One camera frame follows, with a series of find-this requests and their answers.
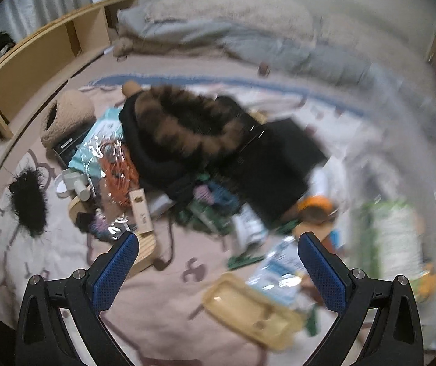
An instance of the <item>bed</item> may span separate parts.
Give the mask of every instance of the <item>bed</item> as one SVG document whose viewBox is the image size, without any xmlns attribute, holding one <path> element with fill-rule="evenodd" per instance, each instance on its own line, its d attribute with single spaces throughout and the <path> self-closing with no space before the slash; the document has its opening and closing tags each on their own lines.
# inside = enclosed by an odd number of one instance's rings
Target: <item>bed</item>
<svg viewBox="0 0 436 366">
<path fill-rule="evenodd" d="M 216 0 L 209 1 L 215 9 Z M 241 3 L 250 4 L 250 0 L 241 0 Z M 164 0 L 160 4 L 149 5 L 145 8 L 148 19 L 145 25 L 158 24 L 169 18 L 177 19 L 178 23 L 189 23 L 193 15 L 203 17 L 202 12 L 196 14 L 194 8 L 197 5 L 202 7 L 199 0 Z M 293 31 L 293 34 L 301 36 L 295 42 L 309 51 L 321 48 L 334 50 L 337 48 L 334 39 L 341 40 L 343 37 L 344 43 L 342 45 L 338 41 L 341 47 L 335 53 L 339 53 L 337 56 L 346 53 L 351 59 L 348 62 L 355 65 L 360 62 L 363 65 L 357 82 L 349 82 L 348 79 L 353 77 L 342 76 L 341 71 L 339 77 L 335 77 L 334 70 L 333 75 L 329 72 L 324 77 L 312 71 L 303 73 L 301 77 L 291 75 L 300 73 L 280 70 L 281 67 L 274 66 L 277 62 L 268 62 L 271 64 L 271 74 L 260 78 L 257 76 L 257 63 L 260 62 L 256 61 L 255 56 L 242 57 L 241 61 L 236 59 L 237 56 L 230 59 L 225 56 L 229 55 L 229 51 L 216 48 L 215 44 L 204 45 L 204 48 L 200 45 L 199 50 L 194 45 L 192 50 L 183 50 L 180 48 L 183 43 L 169 48 L 166 39 L 165 51 L 160 56 L 151 55 L 148 50 L 139 52 L 149 56 L 132 55 L 131 48 L 124 50 L 124 53 L 120 49 L 117 53 L 119 58 L 114 57 L 112 52 L 98 55 L 96 60 L 59 87 L 57 93 L 66 89 L 82 90 L 91 98 L 98 116 L 105 108 L 121 104 L 124 100 L 121 85 L 133 79 L 146 86 L 171 83 L 198 94 L 231 95 L 244 107 L 267 112 L 272 120 L 293 117 L 322 145 L 328 156 L 338 162 L 333 169 L 342 210 L 337 228 L 341 233 L 340 248 L 346 260 L 349 255 L 349 208 L 352 200 L 345 196 L 350 188 L 342 161 L 359 138 L 365 144 L 382 144 L 398 157 L 401 167 L 410 174 L 410 188 L 413 190 L 409 197 L 414 200 L 426 222 L 425 244 L 429 246 L 430 256 L 436 265 L 436 87 L 431 82 L 432 73 L 424 66 L 416 74 L 412 73 L 412 66 L 409 65 L 397 67 L 396 70 L 395 62 L 388 70 L 378 64 L 372 65 L 375 48 L 365 47 L 372 54 L 370 57 L 346 52 L 347 44 L 356 52 L 362 52 L 358 45 L 365 44 L 358 34 L 353 42 L 352 34 L 345 35 L 345 29 L 338 30 L 343 23 L 340 19 L 335 22 L 330 18 L 323 24 L 319 34 L 317 29 L 316 32 L 314 30 L 312 16 L 308 16 L 306 9 L 301 12 Z M 235 17 L 234 23 L 250 26 L 247 22 L 253 19 L 250 18 Z M 120 25 L 128 25 L 127 19 L 124 14 L 119 15 Z M 129 38 L 128 30 L 128 26 L 123 30 L 120 28 L 120 37 Z M 276 35 L 271 35 L 269 31 L 267 37 L 287 37 L 284 31 L 287 28 L 277 29 Z M 365 30 L 365 33 L 366 38 L 372 39 L 372 30 Z M 154 40 L 145 39 L 141 34 L 137 34 L 135 39 L 144 39 L 145 47 L 155 47 Z M 380 41 L 375 42 L 388 44 L 385 40 L 380 37 Z M 421 58 L 417 59 L 411 56 L 415 66 L 421 61 Z M 414 75 L 414 80 L 404 80 L 402 70 L 406 75 Z M 347 80 L 338 86 L 339 78 Z M 16 133 L 16 141 L 0 165 L 0 319 L 10 326 L 16 326 L 20 302 L 31 275 L 40 274 L 46 279 L 65 278 L 78 268 L 87 268 L 105 249 L 99 241 L 80 233 L 72 225 L 67 211 L 70 200 L 58 199 L 54 192 L 54 179 L 60 173 L 60 167 L 46 154 L 39 140 L 41 117 L 46 106 L 44 100 L 36 109 L 37 112 L 31 115 L 30 124 Z M 405 140 L 402 144 L 395 144 L 392 142 L 394 138 Z M 6 183 L 10 182 L 14 173 L 27 165 L 43 171 L 44 188 L 49 200 L 47 232 L 36 240 L 18 227 L 8 206 Z M 293 348 L 283 353 L 272 353 L 246 341 L 217 324 L 200 307 L 203 290 L 225 271 L 229 246 L 176 225 L 173 230 L 176 249 L 172 263 L 164 271 L 150 267 L 128 279 L 114 306 L 102 315 L 107 327 L 135 364 L 221 365 L 229 364 L 233 359 L 236 365 L 287 365 L 301 364 L 309 357 L 333 323 L 333 313 L 321 309 L 319 334 L 308 337 L 304 332 L 299 333 Z M 161 257 L 167 260 L 170 255 L 165 217 L 155 222 L 155 234 Z M 278 237 L 271 238 L 272 242 L 274 240 L 277 241 Z M 241 269 L 238 274 L 246 277 L 251 271 L 253 267 Z M 159 304 L 155 304 L 149 295 L 151 293 L 153 298 L 166 299 L 170 291 L 177 293 L 175 298 Z M 161 315 L 148 318 L 148 309 L 152 307 L 161 310 Z M 436 348 L 436 295 L 427 304 L 420 305 L 420 311 L 425 328 L 425 347 Z M 82 360 L 91 364 L 92 360 L 77 336 L 69 313 L 63 313 L 63 317 Z M 360 349 L 361 337 L 345 364 L 356 359 Z"/>
</svg>

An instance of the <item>fur-trimmed hood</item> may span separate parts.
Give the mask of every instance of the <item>fur-trimmed hood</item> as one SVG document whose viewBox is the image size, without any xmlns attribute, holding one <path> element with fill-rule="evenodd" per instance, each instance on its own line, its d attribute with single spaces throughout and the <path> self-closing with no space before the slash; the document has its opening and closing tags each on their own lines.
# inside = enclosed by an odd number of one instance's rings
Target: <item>fur-trimmed hood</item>
<svg viewBox="0 0 436 366">
<path fill-rule="evenodd" d="M 141 92 L 135 102 L 140 130 L 158 145 L 204 163 L 235 152 L 244 128 L 229 107 L 168 85 Z"/>
</svg>

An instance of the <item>wooden block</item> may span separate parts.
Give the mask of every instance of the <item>wooden block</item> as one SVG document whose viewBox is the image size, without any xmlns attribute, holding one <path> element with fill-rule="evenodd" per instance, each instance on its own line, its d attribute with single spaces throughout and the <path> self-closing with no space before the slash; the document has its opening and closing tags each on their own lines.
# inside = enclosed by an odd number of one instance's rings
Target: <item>wooden block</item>
<svg viewBox="0 0 436 366">
<path fill-rule="evenodd" d="M 332 223 L 316 225 L 302 222 L 301 224 L 297 225 L 292 232 L 296 238 L 299 238 L 304 233 L 312 232 L 322 242 L 332 230 Z"/>
<path fill-rule="evenodd" d="M 144 269 L 150 267 L 159 253 L 157 237 L 155 236 L 154 232 L 137 234 L 136 236 L 138 238 L 139 245 L 138 257 L 133 263 L 133 266 L 130 268 L 126 279 L 131 278 Z"/>
<path fill-rule="evenodd" d="M 152 219 L 150 218 L 149 207 L 145 198 L 145 191 L 143 188 L 130 191 L 128 194 L 129 201 L 132 205 L 133 218 L 135 219 L 136 226 L 139 233 L 148 233 L 154 230 Z"/>
</svg>

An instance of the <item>clutter pile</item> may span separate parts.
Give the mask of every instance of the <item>clutter pile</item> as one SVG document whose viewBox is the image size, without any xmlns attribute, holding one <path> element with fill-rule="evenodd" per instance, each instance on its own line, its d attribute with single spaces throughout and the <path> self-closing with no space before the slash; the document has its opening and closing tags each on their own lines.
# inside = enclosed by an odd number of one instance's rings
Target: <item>clutter pile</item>
<svg viewBox="0 0 436 366">
<path fill-rule="evenodd" d="M 304 328 L 315 335 L 322 299 L 298 258 L 297 240 L 312 232 L 340 253 L 335 222 L 341 205 L 330 191 L 324 152 L 293 120 L 268 122 L 266 113 L 246 111 L 228 96 L 213 99 L 169 85 L 143 89 L 133 81 L 122 92 L 124 105 L 96 119 L 87 96 L 67 91 L 43 121 L 42 143 L 64 169 L 58 196 L 75 196 L 74 224 L 109 243 L 126 231 L 136 234 L 141 255 L 133 273 L 166 263 L 152 250 L 161 216 L 169 230 L 175 221 L 232 238 L 227 269 L 257 264 L 256 270 L 247 280 L 223 275 L 205 293 L 204 309 L 272 350 L 290 346 Z M 354 168 L 374 169 L 367 165 Z M 423 260 L 416 213 L 401 196 L 368 183 L 382 196 L 363 194 L 356 205 L 356 222 L 364 223 L 361 266 L 372 278 L 407 275 L 424 300 L 436 288 L 436 274 Z M 405 248 L 393 252 L 389 234 L 400 215 Z M 270 236 L 280 241 L 266 248 Z M 397 262 L 402 258 L 407 261 Z M 310 301 L 299 302 L 300 295 Z"/>
</svg>

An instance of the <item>green plastic item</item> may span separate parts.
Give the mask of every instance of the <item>green plastic item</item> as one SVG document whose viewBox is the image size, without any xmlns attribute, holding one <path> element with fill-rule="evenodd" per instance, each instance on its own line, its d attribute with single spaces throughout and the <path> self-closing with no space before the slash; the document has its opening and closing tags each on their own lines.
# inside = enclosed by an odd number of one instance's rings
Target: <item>green plastic item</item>
<svg viewBox="0 0 436 366">
<path fill-rule="evenodd" d="M 233 230 L 229 216 L 222 215 L 210 205 L 193 199 L 189 205 L 176 213 L 177 224 L 207 234 L 227 235 Z"/>
<path fill-rule="evenodd" d="M 198 174 L 196 179 L 198 179 L 199 181 L 202 181 L 203 183 L 206 183 L 211 179 L 211 176 L 209 173 L 203 172 L 203 173 Z"/>
<path fill-rule="evenodd" d="M 291 220 L 281 224 L 275 229 L 275 232 L 280 235 L 290 235 L 292 230 L 300 223 L 299 220 Z"/>
<path fill-rule="evenodd" d="M 314 337 L 318 334 L 318 324 L 317 324 L 317 310 L 318 304 L 312 306 L 311 312 L 307 317 L 305 329 L 310 337 Z"/>
<path fill-rule="evenodd" d="M 238 270 L 238 268 L 258 263 L 263 259 L 265 259 L 265 256 L 232 256 L 228 259 L 228 271 Z"/>
</svg>

